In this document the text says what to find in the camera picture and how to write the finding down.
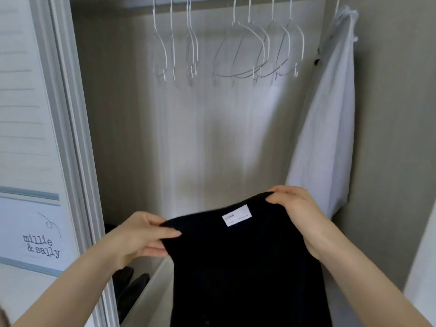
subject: sticker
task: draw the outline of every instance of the sticker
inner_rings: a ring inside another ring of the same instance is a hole
[[[234,224],[237,224],[241,221],[244,221],[248,218],[251,218],[250,210],[248,209],[248,205],[244,205],[243,207],[240,207],[239,209],[236,209],[233,212],[230,212],[228,214],[225,214],[222,216],[222,218],[225,221],[225,224],[227,227],[232,226]]]

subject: forearm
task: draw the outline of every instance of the forearm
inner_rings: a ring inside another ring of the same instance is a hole
[[[115,271],[115,255],[105,243],[97,243],[53,282],[14,327],[83,327]]]
[[[333,275],[362,323],[371,327],[431,327],[400,290],[338,229],[319,249],[320,261]]]

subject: closet door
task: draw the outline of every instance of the closet door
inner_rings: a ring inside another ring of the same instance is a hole
[[[82,86],[56,27],[64,10],[74,40],[69,0],[0,0],[0,302],[13,321],[104,234],[87,120],[74,119],[86,117],[73,110]],[[118,325],[110,283],[87,326]]]

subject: hand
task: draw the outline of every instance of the hand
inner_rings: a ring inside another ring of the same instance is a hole
[[[176,238],[182,233],[174,228],[159,227],[164,221],[164,218],[148,212],[135,212],[101,240],[116,252],[118,269],[139,256],[168,255],[160,239]]]
[[[323,248],[339,229],[318,207],[307,190],[301,187],[275,186],[275,192],[266,198],[267,202],[280,204],[288,213],[292,223],[304,238],[310,254],[320,259],[319,248]]]

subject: left hand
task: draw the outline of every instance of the left hand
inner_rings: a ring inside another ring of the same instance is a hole
[[[155,214],[135,212],[102,239],[117,253],[118,269],[124,268],[139,256],[168,255],[160,239],[176,238],[181,232],[174,228],[159,227],[164,221],[164,218]]]

